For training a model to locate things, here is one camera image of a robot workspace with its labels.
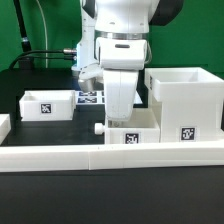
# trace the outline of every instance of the white platform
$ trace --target white platform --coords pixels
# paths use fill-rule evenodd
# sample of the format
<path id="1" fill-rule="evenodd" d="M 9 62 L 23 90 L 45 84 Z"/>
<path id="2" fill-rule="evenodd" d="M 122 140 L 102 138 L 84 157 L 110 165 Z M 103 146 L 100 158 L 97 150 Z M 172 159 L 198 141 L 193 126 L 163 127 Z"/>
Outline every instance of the white platform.
<path id="1" fill-rule="evenodd" d="M 224 165 L 224 141 L 2 147 L 0 172 Z"/>

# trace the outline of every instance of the black and white pattern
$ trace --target black and white pattern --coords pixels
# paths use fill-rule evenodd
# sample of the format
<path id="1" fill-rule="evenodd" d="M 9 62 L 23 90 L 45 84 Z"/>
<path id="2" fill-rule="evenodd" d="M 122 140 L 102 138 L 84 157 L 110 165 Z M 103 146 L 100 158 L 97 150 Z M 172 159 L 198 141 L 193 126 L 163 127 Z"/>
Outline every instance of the black and white pattern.
<path id="1" fill-rule="evenodd" d="M 97 98 L 79 98 L 78 103 L 79 104 L 82 104 L 82 103 L 94 104 L 94 103 L 97 103 Z"/>
<path id="2" fill-rule="evenodd" d="M 139 137 L 139 133 L 127 133 L 125 134 L 125 144 L 138 144 Z"/>
<path id="3" fill-rule="evenodd" d="M 42 114 L 51 114 L 51 104 L 41 104 L 41 113 Z"/>
<path id="4" fill-rule="evenodd" d="M 195 141 L 195 140 L 196 140 L 195 127 L 181 128 L 181 141 Z"/>
<path id="5" fill-rule="evenodd" d="M 79 92 L 79 96 L 97 96 L 97 92 Z"/>

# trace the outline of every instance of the small white knob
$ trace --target small white knob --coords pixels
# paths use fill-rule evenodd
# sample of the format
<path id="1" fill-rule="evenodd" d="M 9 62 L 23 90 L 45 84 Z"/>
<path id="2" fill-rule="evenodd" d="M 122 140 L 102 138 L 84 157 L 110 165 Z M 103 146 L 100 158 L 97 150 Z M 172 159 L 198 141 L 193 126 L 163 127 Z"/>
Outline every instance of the small white knob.
<path id="1" fill-rule="evenodd" d="M 104 133 L 104 125 L 102 123 L 95 124 L 95 134 L 102 135 Z"/>

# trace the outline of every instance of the white open box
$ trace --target white open box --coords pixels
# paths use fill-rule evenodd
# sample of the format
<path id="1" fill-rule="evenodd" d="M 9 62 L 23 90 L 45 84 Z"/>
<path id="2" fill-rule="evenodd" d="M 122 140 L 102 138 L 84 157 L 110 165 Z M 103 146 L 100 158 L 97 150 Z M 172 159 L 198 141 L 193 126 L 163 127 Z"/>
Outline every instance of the white open box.
<path id="1" fill-rule="evenodd" d="M 156 143 L 160 129 L 151 109 L 133 109 L 131 119 L 121 128 L 111 127 L 106 119 L 105 144 Z"/>
<path id="2" fill-rule="evenodd" d="M 161 142 L 223 137 L 224 81 L 201 68 L 146 69 L 145 81 Z"/>
<path id="3" fill-rule="evenodd" d="M 75 91 L 25 91 L 19 104 L 22 121 L 72 120 Z"/>
<path id="4" fill-rule="evenodd" d="M 9 114 L 0 114 L 0 145 L 11 130 Z"/>

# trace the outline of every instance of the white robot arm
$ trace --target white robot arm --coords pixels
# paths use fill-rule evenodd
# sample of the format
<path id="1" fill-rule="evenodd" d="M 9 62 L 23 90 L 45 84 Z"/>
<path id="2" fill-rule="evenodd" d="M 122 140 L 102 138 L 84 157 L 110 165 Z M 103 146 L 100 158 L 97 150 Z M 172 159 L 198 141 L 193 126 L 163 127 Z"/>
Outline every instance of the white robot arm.
<path id="1" fill-rule="evenodd" d="M 81 71 L 79 83 L 84 91 L 92 91 L 95 78 L 102 78 L 107 119 L 128 121 L 138 72 L 152 57 L 149 22 L 162 0 L 80 1 L 90 16 L 82 9 L 83 38 L 73 70 Z"/>

